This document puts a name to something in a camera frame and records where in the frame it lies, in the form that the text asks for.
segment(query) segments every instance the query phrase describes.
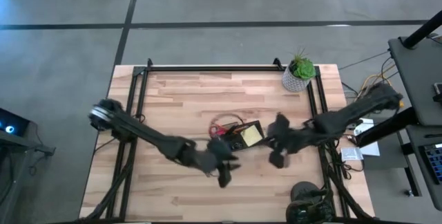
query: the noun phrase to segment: white paper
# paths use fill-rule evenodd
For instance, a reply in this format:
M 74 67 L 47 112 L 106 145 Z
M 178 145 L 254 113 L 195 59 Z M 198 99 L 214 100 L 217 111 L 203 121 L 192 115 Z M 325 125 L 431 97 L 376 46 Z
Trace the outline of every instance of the white paper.
M 343 161 L 364 159 L 361 150 L 358 147 L 340 148 L 340 156 Z
M 358 125 L 354 129 L 355 136 L 374 127 L 374 123 L 373 123 L 372 119 L 361 118 L 360 120 L 362 120 L 363 123 Z M 380 156 L 381 155 L 381 153 L 379 152 L 379 146 L 378 146 L 377 142 L 373 142 L 369 145 L 361 147 L 361 152 L 362 152 L 362 154 L 369 155 L 369 156 Z

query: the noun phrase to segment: wooden table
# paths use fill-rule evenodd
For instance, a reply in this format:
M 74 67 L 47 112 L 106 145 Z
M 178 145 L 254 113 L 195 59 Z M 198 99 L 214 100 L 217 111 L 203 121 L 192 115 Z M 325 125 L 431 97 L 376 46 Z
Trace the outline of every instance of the wooden table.
M 344 107 L 337 66 L 319 66 L 329 110 Z M 108 97 L 123 106 L 132 70 L 133 66 L 117 66 L 110 85 Z M 259 120 L 266 129 L 281 112 L 291 126 L 298 127 L 311 117 L 308 95 L 306 91 L 286 91 L 281 76 L 281 72 L 150 72 L 144 123 L 165 134 L 206 138 L 209 121 L 219 113 L 237 113 L 247 122 Z M 313 85 L 320 112 L 315 81 Z M 97 146 L 110 139 L 110 133 L 101 133 Z M 203 149 L 205 143 L 199 141 L 198 146 Z M 340 143 L 352 146 L 344 139 Z M 80 216 L 89 214 L 110 187 L 117 147 L 115 141 L 95 154 Z M 286 169 L 269 164 L 270 151 L 267 147 L 254 147 L 236 152 L 242 166 L 233 171 L 227 188 L 220 189 L 216 178 L 176 165 L 151 144 L 139 140 L 126 220 L 285 221 L 293 185 L 307 180 L 323 186 L 318 149 L 307 147 L 290 155 L 291 164 Z M 359 162 L 350 164 L 361 166 Z M 352 179 L 345 181 L 348 190 L 368 214 L 374 215 L 364 173 L 351 173 Z M 336 190 L 334 198 L 340 213 Z

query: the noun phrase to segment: blue light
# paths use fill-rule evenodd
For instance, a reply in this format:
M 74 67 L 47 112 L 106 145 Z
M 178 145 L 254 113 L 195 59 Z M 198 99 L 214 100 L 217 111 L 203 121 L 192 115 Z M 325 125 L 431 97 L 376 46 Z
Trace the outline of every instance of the blue light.
M 12 127 L 12 126 L 7 126 L 6 129 L 5 129 L 5 131 L 6 131 L 7 133 L 12 133 L 12 132 L 14 132 L 14 127 Z

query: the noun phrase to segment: gray floor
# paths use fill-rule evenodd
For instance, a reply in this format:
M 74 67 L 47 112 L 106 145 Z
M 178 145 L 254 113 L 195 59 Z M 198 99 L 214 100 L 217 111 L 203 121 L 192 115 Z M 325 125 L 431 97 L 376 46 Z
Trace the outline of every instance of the gray floor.
M 130 0 L 0 0 L 1 24 L 123 23 Z M 346 21 L 428 19 L 442 0 L 137 0 L 133 22 Z M 123 64 L 268 64 L 288 62 L 305 47 L 315 63 L 344 66 L 387 50 L 387 40 L 418 26 L 207 28 L 131 30 Z M 97 132 L 87 112 L 106 96 L 121 30 L 0 30 L 0 107 L 39 124 L 42 140 L 57 147 L 39 164 L 15 211 L 15 223 L 77 218 Z M 358 88 L 388 58 L 341 71 Z M 394 88 L 405 94 L 400 77 Z M 438 223 L 425 189 L 407 198 L 400 170 L 366 171 L 377 217 Z

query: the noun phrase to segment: white pot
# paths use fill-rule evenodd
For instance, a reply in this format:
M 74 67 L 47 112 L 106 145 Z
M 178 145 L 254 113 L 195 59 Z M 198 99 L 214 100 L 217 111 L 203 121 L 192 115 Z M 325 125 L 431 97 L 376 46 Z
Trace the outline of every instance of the white pot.
M 282 85 L 291 92 L 301 92 L 310 83 L 311 78 L 308 80 L 303 80 L 296 77 L 290 72 L 290 65 L 285 68 L 284 74 L 282 74 Z

